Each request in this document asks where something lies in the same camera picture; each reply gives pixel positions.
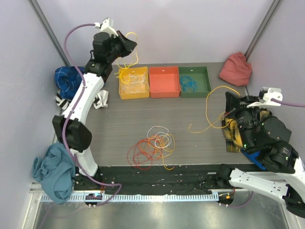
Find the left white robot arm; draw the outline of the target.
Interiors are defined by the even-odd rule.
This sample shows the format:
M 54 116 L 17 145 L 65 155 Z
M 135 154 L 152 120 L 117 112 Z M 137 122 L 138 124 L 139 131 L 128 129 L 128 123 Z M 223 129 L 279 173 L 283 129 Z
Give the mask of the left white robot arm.
M 92 46 L 91 57 L 84 67 L 83 79 L 74 98 L 62 115 L 53 117 L 52 124 L 58 141 L 64 144 L 80 172 L 87 176 L 85 185 L 90 190 L 97 190 L 102 179 L 96 175 L 98 165 L 90 149 L 92 133 L 85 126 L 87 115 L 96 94 L 112 72 L 112 63 L 131 54 L 137 43 L 120 31 L 116 34 L 102 31 L 94 35 Z

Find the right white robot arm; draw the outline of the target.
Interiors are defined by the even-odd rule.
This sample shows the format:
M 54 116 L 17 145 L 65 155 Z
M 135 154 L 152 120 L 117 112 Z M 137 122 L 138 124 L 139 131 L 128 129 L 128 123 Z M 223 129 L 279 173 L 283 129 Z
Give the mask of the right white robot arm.
M 271 101 L 261 96 L 225 93 L 225 114 L 237 122 L 242 153 L 259 169 L 247 173 L 222 165 L 215 176 L 220 188 L 240 187 L 273 199 L 290 213 L 305 216 L 305 167 L 289 143 L 291 131 L 273 114 L 262 114 Z

